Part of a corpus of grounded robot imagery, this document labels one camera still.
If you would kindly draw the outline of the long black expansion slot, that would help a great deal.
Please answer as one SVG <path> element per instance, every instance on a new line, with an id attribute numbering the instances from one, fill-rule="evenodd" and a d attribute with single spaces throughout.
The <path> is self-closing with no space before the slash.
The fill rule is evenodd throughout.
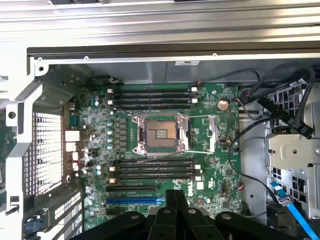
<path id="1" fill-rule="evenodd" d="M 110 185 L 106 186 L 105 191 L 112 192 L 156 192 L 157 185 Z"/>

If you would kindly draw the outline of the silver metal bracket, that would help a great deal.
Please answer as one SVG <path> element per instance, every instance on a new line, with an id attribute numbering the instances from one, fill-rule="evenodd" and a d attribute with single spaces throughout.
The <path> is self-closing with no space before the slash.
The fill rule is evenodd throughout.
<path id="1" fill-rule="evenodd" d="M 269 134 L 265 138 L 265 159 L 277 169 L 303 169 L 320 164 L 320 138 L 300 134 Z"/>

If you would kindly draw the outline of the silver metal disk bay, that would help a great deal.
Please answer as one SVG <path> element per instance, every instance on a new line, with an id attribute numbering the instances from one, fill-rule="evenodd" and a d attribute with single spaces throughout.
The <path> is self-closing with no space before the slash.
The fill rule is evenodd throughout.
<path id="1" fill-rule="evenodd" d="M 320 139 L 320 83 L 314 85 L 302 119 L 315 129 L 311 139 Z M 265 161 L 269 168 L 267 184 L 277 182 L 309 219 L 320 219 L 320 163 L 280 169 Z"/>

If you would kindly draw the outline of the green motherboard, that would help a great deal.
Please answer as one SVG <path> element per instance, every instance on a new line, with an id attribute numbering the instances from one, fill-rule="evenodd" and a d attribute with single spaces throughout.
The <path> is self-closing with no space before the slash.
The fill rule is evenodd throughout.
<path id="1" fill-rule="evenodd" d="M 165 201 L 157 204 L 106 204 L 109 198 L 165 198 L 167 190 L 182 190 L 191 207 L 203 207 L 211 217 L 223 210 L 238 212 L 241 210 L 241 197 L 234 189 L 241 185 L 240 176 L 234 168 L 240 167 L 241 156 L 238 145 L 231 146 L 232 140 L 239 134 L 239 106 L 236 103 L 238 89 L 230 84 L 214 83 L 178 83 L 161 85 L 190 85 L 199 87 L 198 96 L 193 97 L 116 97 L 113 89 L 107 87 L 126 86 L 109 84 L 82 86 L 67 104 L 68 128 L 65 141 L 68 160 L 73 163 L 76 176 L 84 188 L 83 226 L 85 230 L 111 220 L 116 216 L 107 216 L 106 209 L 126 208 L 147 215 L 152 208 L 163 207 Z M 107 100 L 146 99 L 146 98 L 197 98 L 194 109 L 170 110 L 123 110 L 108 105 Z M 220 111 L 217 102 L 229 101 L 229 109 Z M 189 123 L 189 150 L 186 158 L 194 161 L 173 161 L 173 163 L 191 162 L 195 165 L 194 174 L 117 174 L 109 167 L 121 163 L 115 160 L 149 158 L 133 153 L 137 146 L 137 125 L 127 113 L 135 115 L 148 113 L 178 112 L 187 116 L 215 115 L 218 138 L 215 154 L 189 152 L 191 149 L 191 124 Z M 195 175 L 195 179 L 164 180 L 121 180 L 109 183 L 110 177 L 133 175 Z M 156 185 L 157 191 L 106 192 L 106 186 L 148 186 Z"/>

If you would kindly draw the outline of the round coin battery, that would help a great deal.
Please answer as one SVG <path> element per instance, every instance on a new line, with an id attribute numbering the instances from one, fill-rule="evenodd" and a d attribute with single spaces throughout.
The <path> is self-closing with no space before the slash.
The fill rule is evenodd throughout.
<path id="1" fill-rule="evenodd" d="M 217 103 L 216 103 L 216 107 L 219 111 L 227 111 L 230 107 L 230 103 L 227 99 L 220 99 Z"/>

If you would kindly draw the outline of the silver socket cover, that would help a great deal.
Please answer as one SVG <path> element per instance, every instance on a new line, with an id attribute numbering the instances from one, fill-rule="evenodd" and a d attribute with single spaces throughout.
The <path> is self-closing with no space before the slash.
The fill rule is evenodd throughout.
<path id="1" fill-rule="evenodd" d="M 188 121 L 191 127 L 191 145 L 188 152 L 204 155 L 215 154 L 218 141 L 216 116 L 213 114 L 192 115 L 188 117 Z"/>

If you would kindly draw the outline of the blue expansion slot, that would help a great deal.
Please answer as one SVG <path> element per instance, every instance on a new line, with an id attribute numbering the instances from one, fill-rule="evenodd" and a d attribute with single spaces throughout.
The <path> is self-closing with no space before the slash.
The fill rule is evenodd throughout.
<path id="1" fill-rule="evenodd" d="M 158 204 L 164 202 L 165 198 L 157 197 L 118 197 L 108 198 L 106 204 L 129 205 L 129 204 Z"/>

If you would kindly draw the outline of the blue card retention clip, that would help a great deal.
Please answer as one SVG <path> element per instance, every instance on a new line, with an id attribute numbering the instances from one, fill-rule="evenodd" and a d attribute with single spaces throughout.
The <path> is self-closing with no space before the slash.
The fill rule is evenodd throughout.
<path id="1" fill-rule="evenodd" d="M 24 233 L 32 234 L 39 232 L 43 228 L 43 220 L 41 218 L 31 218 L 24 223 Z"/>

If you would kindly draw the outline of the CPU socket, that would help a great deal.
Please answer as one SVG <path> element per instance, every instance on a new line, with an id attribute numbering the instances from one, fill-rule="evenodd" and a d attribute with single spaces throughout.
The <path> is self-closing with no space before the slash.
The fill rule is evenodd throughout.
<path id="1" fill-rule="evenodd" d="M 180 112 L 134 116 L 132 122 L 137 125 L 137 146 L 132 152 L 143 157 L 162 157 L 188 151 L 189 120 L 189 116 Z"/>

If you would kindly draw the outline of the grey metal PC case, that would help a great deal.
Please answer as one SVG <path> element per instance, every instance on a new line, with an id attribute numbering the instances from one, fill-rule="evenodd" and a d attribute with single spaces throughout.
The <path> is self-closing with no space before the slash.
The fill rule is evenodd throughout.
<path id="1" fill-rule="evenodd" d="M 67 105 L 84 86 L 225 84 L 237 87 L 241 210 L 232 212 L 298 240 L 320 240 L 320 218 L 308 218 L 284 189 L 267 184 L 265 138 L 315 129 L 303 121 L 320 83 L 320 47 L 295 45 L 243 53 L 187 50 L 182 45 L 30 48 L 0 58 L 0 119 L 10 128 L 0 163 L 0 240 L 72 240 L 84 229 L 84 187 L 68 159 Z M 211 219 L 203 207 L 199 209 Z M 24 233 L 24 223 L 43 227 Z"/>

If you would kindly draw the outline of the short black expansion slot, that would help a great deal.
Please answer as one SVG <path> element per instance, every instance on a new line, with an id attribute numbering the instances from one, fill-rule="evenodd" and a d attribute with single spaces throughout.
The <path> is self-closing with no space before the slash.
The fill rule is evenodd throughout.
<path id="1" fill-rule="evenodd" d="M 107 216 L 118 216 L 123 213 L 126 213 L 127 211 L 128 211 L 128 209 L 124 208 L 124 207 L 112 207 L 112 208 L 107 208 L 105 210 L 105 214 Z"/>

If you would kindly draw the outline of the green graphics card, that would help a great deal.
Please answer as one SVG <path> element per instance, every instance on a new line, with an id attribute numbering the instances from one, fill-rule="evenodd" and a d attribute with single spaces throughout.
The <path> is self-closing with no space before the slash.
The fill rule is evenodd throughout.
<path id="1" fill-rule="evenodd" d="M 10 128 L 4 118 L 0 118 L 0 164 L 6 161 L 10 146 Z"/>

